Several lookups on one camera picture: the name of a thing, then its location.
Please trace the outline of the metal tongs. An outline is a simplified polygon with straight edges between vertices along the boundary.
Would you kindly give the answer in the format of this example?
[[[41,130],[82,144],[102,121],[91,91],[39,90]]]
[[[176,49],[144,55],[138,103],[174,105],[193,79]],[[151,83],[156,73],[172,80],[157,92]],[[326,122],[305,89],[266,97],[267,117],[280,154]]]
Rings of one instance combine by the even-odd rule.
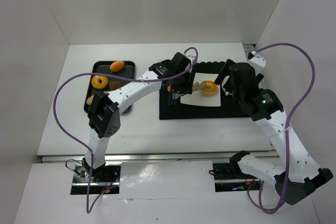
[[[206,87],[206,81],[202,82],[196,82],[192,86],[192,92],[198,91],[198,90],[204,90]]]

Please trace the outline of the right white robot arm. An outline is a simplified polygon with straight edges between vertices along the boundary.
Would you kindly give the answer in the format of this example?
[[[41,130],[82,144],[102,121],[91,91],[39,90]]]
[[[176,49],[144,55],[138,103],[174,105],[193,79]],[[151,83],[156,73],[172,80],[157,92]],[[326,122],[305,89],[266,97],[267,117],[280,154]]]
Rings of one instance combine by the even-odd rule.
[[[312,194],[333,178],[328,168],[322,168],[308,153],[296,132],[287,122],[287,115],[276,94],[262,89],[260,73],[266,60],[260,55],[248,62],[226,60],[215,84],[224,84],[241,110],[255,122],[269,138],[283,161],[277,166],[256,158],[248,151],[240,151],[230,159],[236,175],[252,175],[274,186],[281,200],[294,205]]]

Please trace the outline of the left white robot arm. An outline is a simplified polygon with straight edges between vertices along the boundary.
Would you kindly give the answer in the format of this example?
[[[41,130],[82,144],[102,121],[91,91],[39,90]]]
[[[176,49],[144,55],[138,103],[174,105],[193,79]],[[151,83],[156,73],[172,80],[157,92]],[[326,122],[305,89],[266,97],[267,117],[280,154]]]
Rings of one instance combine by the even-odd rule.
[[[89,150],[82,165],[91,178],[100,176],[105,167],[105,154],[110,137],[120,129],[121,114],[146,95],[169,85],[188,86],[198,56],[177,52],[171,60],[153,64],[139,78],[108,93],[97,92],[89,108]]]

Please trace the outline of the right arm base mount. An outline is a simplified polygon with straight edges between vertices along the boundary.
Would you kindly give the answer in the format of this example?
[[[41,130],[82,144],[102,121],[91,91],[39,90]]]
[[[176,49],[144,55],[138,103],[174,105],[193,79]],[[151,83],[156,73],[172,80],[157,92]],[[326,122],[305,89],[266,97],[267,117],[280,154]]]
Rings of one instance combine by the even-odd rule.
[[[260,189],[259,179],[252,175],[235,174],[229,163],[213,163],[208,173],[214,178],[216,193]]]

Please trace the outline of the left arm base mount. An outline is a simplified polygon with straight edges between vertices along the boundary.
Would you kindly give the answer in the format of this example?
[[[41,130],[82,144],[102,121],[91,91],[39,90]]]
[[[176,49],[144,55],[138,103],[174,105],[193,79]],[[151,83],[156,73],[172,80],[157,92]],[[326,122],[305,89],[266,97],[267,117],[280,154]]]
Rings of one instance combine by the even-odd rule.
[[[73,172],[71,195],[85,195],[89,182],[89,172],[75,159],[68,159],[65,167]],[[95,174],[90,182],[90,195],[118,194],[120,189],[121,163],[107,162],[103,170]]]

